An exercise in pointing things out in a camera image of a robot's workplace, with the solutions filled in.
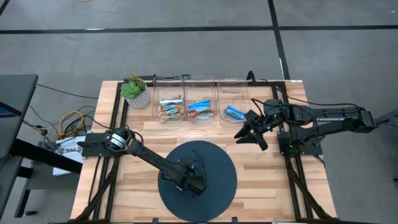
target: wooden tabletop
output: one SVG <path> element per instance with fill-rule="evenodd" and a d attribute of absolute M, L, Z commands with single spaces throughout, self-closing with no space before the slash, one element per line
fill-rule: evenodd
<path fill-rule="evenodd" d="M 117 83 L 117 81 L 103 82 L 99 94 L 95 120 L 105 126 L 109 126 L 111 120 Z M 289 96 L 307 100 L 302 82 L 286 81 L 286 87 Z M 272 99 L 271 88 L 267 86 L 249 87 L 249 95 L 261 101 Z M 123 101 L 121 98 L 118 122 L 120 122 Z M 289 103 L 304 105 L 294 100 L 290 100 Z M 251 105 L 251 108 L 257 111 L 254 105 Z M 240 127 L 223 127 L 219 123 L 219 117 L 215 122 L 207 124 L 190 124 L 187 121 L 160 124 L 152 117 L 151 111 L 152 104 L 141 110 L 129 108 L 126 118 L 126 124 L 143 135 L 145 145 L 149 149 L 166 157 L 171 150 L 184 142 L 204 140 L 224 149 L 234 162 L 238 175 L 235 198 L 229 208 L 212 220 L 213 222 L 230 222 L 232 217 L 237 217 L 240 222 L 295 220 L 285 161 L 279 153 L 277 131 L 264 134 L 269 148 L 261 151 L 256 144 L 236 144 L 233 136 Z M 104 128 L 95 123 L 92 130 L 94 133 L 105 132 Z M 97 159 L 90 157 L 84 161 L 71 218 L 77 217 L 87 206 Z M 336 212 L 323 164 L 313 156 L 302 156 L 302 160 L 309 191 L 324 210 L 335 217 Z M 100 178 L 100 167 L 94 193 Z M 169 212 L 163 204 L 157 189 L 158 173 L 155 167 L 138 157 L 122 156 L 113 202 L 112 222 L 151 222 L 153 218 L 159 218 L 160 222 L 184 222 Z M 301 214 L 305 217 L 302 194 L 299 189 L 297 192 Z M 103 202 L 106 202 L 107 197 L 108 192 L 105 192 Z M 105 203 L 102 203 L 99 217 L 104 217 L 104 214 Z"/>

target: black circular platform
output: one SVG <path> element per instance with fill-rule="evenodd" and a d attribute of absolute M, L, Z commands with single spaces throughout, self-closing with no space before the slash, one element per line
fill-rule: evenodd
<path fill-rule="evenodd" d="M 235 166 L 222 148 L 206 141 L 186 142 L 167 157 L 198 160 L 192 149 L 203 159 L 206 168 L 206 190 L 199 197 L 189 191 L 179 191 L 175 184 L 158 178 L 163 203 L 176 216 L 188 222 L 205 222 L 221 215 L 234 199 L 237 179 Z"/>

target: clear plastic bin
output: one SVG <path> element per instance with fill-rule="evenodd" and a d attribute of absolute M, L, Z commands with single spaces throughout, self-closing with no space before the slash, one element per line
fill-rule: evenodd
<path fill-rule="evenodd" d="M 190 76 L 185 79 L 185 116 L 190 123 L 213 122 L 218 114 L 214 78 Z"/>
<path fill-rule="evenodd" d="M 184 120 L 185 91 L 181 75 L 154 78 L 152 116 L 160 123 L 176 123 Z"/>
<path fill-rule="evenodd" d="M 238 113 L 227 113 L 226 110 L 232 107 L 232 110 L 244 114 L 251 109 L 248 81 L 237 78 L 218 80 L 217 102 L 222 126 L 242 126 L 243 116 L 236 116 Z"/>

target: white plant pot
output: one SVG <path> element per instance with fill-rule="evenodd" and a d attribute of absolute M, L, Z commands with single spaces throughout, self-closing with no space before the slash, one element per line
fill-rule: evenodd
<path fill-rule="evenodd" d="M 135 99 L 126 98 L 127 102 L 134 109 L 142 109 L 149 105 L 150 103 L 150 93 L 148 87 L 145 86 L 145 90 L 137 96 Z"/>

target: gray floor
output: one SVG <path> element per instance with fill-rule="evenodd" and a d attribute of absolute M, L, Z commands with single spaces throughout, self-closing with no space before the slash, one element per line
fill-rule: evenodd
<path fill-rule="evenodd" d="M 275 7 L 280 26 L 398 24 L 397 1 L 275 0 Z M 0 30 L 271 24 L 267 1 L 260 0 L 10 0 L 0 17 Z M 310 101 L 354 102 L 376 117 L 398 108 L 398 30 L 281 34 L 291 79 L 304 81 Z M 97 96 L 103 80 L 120 80 L 135 67 L 141 75 L 243 77 L 253 70 L 257 78 L 282 78 L 273 31 L 0 34 L 0 74 L 36 73 L 39 83 L 77 94 Z M 31 103 L 51 122 L 95 104 L 42 88 Z M 31 110 L 25 118 L 43 124 Z M 26 127 L 19 137 L 34 144 L 41 140 Z M 390 126 L 324 140 L 326 171 L 341 219 L 396 223 L 398 189 L 392 178 L 398 177 L 397 143 L 398 130 Z M 36 190 L 28 209 L 40 213 L 13 219 L 23 184 L 17 179 L 0 223 L 68 220 L 73 189 Z"/>

